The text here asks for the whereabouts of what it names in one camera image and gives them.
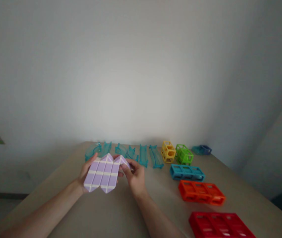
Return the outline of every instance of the table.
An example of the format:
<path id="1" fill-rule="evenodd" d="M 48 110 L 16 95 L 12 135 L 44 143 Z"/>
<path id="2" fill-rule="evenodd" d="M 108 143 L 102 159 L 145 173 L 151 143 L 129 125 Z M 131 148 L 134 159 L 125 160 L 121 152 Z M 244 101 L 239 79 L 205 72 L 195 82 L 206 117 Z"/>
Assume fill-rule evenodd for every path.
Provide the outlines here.
<path id="1" fill-rule="evenodd" d="M 0 232 L 30 214 L 75 179 L 85 161 L 85 151 L 92 143 L 80 144 L 60 167 L 0 223 Z M 115 154 L 116 145 L 112 144 L 111 154 Z M 179 182 L 172 180 L 169 174 L 170 165 L 165 164 L 162 169 L 153 169 L 149 154 L 148 159 L 148 168 L 145 169 L 148 192 L 187 237 L 194 237 L 188 222 L 192 211 L 236 213 L 257 238 L 282 237 L 282 211 L 213 155 L 195 155 L 192 165 L 200 167 L 206 174 L 205 182 L 215 183 L 226 195 L 227 200 L 222 207 L 184 202 L 178 191 Z M 116 188 L 109 194 L 98 188 L 83 195 L 52 231 L 50 237 L 87 237 L 87 235 L 149 237 L 126 178 L 119 178 Z"/>

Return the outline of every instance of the white wall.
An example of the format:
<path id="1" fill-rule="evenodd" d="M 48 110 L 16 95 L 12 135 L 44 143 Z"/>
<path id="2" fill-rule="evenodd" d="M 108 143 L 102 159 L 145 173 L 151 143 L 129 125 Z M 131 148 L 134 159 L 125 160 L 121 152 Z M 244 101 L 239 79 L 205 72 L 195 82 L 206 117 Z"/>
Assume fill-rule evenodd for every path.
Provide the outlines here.
<path id="1" fill-rule="evenodd" d="M 240 172 L 282 110 L 282 1 L 269 1 L 255 24 L 207 143 Z"/>
<path id="2" fill-rule="evenodd" d="M 241 176 L 269 199 L 282 192 L 282 113 L 248 160 Z"/>

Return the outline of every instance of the red rectangular frame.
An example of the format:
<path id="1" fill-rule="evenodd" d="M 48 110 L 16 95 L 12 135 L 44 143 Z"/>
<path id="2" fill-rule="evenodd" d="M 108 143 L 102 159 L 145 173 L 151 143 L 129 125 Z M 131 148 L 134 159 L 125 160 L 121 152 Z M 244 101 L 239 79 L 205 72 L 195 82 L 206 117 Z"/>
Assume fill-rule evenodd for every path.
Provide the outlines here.
<path id="1" fill-rule="evenodd" d="M 192 212 L 189 223 L 196 238 L 256 238 L 235 213 Z"/>

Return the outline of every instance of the cyan rectangular frame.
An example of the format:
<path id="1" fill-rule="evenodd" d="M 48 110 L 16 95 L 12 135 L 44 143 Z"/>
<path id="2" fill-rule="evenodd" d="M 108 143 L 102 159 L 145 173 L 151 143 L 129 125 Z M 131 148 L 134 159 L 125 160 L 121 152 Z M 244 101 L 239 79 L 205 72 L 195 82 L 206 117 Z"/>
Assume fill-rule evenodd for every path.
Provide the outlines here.
<path id="1" fill-rule="evenodd" d="M 148 158 L 147 158 L 147 150 L 146 150 L 147 145 L 142 146 L 140 144 L 140 165 L 143 165 L 144 167 L 147 168 L 147 163 L 148 163 Z"/>
<path id="2" fill-rule="evenodd" d="M 203 182 L 206 175 L 199 167 L 172 164 L 170 174 L 174 180 L 190 180 Z"/>
<path id="3" fill-rule="evenodd" d="M 162 156 L 160 154 L 160 152 L 157 150 L 156 148 L 157 146 L 149 146 L 148 150 L 150 152 L 150 157 L 152 159 L 152 163 L 153 163 L 153 169 L 155 168 L 163 168 L 164 164 L 163 164 L 163 159 Z"/>

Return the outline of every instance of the purple plastic piece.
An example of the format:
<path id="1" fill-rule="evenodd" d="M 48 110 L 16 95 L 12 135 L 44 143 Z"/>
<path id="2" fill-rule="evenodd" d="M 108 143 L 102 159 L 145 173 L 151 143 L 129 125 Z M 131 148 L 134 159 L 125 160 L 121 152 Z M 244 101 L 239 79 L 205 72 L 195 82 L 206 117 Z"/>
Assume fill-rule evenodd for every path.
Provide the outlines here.
<path id="1" fill-rule="evenodd" d="M 131 169 L 131 166 L 122 155 L 118 156 L 114 161 L 110 154 L 106 154 L 102 158 L 96 158 L 90 166 L 84 187 L 89 192 L 99 186 L 105 193 L 112 191 L 117 184 L 120 164 L 126 164 Z"/>

